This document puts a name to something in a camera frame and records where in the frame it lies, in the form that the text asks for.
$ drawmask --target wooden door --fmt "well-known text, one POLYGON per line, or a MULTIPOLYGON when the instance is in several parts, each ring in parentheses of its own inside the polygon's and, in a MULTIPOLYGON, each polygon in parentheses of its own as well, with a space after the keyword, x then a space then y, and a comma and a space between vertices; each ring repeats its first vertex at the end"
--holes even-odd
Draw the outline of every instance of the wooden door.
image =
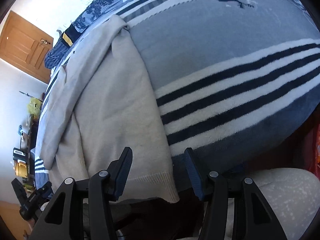
POLYGON ((0 36, 0 58, 49 83, 51 71, 44 67, 44 57, 52 43, 51 36, 11 11, 0 36))

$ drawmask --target folded garment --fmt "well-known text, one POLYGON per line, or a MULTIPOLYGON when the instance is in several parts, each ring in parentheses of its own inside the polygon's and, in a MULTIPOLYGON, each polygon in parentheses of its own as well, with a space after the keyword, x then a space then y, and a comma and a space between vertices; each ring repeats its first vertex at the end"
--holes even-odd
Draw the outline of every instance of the folded garment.
POLYGON ((133 150, 120 200, 179 200, 167 143, 148 72, 127 24, 117 15, 94 29, 60 68, 51 89, 40 158, 53 190, 87 179, 133 150))

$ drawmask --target ribbed hem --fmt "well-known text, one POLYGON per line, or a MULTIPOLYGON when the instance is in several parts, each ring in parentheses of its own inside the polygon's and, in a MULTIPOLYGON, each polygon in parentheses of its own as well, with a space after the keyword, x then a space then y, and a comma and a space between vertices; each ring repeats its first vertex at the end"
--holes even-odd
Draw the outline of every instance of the ribbed hem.
POLYGON ((160 192, 160 197, 169 203, 177 203, 179 201, 179 195, 174 183, 172 172, 161 172, 152 175, 146 175, 143 177, 135 178, 134 180, 141 182, 148 182, 152 184, 164 187, 160 192))

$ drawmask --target silver screw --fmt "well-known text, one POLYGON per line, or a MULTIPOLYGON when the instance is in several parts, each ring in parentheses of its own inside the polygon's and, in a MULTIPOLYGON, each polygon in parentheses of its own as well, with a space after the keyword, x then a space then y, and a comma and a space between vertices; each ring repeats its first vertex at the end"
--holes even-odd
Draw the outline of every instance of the silver screw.
POLYGON ((73 178, 67 178, 67 179, 64 181, 64 183, 67 184, 67 185, 71 184, 72 182, 73 182, 73 178))
POLYGON ((105 177, 105 176, 107 176, 108 175, 108 172, 107 171, 100 171, 99 172, 99 176, 100 177, 105 177))
POLYGON ((252 184, 253 180, 250 179, 250 178, 245 178, 245 179, 244 179, 244 182, 245 182, 246 184, 252 184))
POLYGON ((209 176, 210 176, 210 177, 213 177, 213 178, 216 178, 216 177, 219 176, 219 173, 217 173, 216 171, 210 171, 210 172, 209 172, 209 176))

